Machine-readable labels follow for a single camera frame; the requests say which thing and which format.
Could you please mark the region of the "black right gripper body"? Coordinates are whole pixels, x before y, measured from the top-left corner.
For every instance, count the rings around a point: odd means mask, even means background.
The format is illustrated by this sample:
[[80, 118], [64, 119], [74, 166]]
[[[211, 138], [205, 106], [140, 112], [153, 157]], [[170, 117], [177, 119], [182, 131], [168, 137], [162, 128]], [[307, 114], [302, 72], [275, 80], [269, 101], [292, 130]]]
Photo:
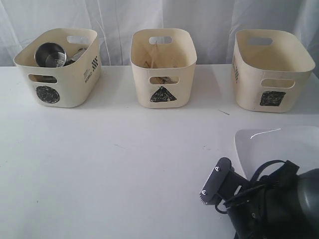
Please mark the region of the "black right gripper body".
[[263, 176], [224, 205], [236, 239], [294, 239], [303, 212], [297, 193], [298, 176], [271, 179]]

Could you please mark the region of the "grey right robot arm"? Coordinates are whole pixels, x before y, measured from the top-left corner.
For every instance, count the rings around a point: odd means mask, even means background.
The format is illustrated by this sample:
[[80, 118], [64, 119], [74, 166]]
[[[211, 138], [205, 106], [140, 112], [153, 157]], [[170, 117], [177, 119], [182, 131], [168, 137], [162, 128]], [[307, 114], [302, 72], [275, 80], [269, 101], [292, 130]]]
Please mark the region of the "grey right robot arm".
[[239, 239], [317, 239], [319, 171], [246, 190], [226, 205]]

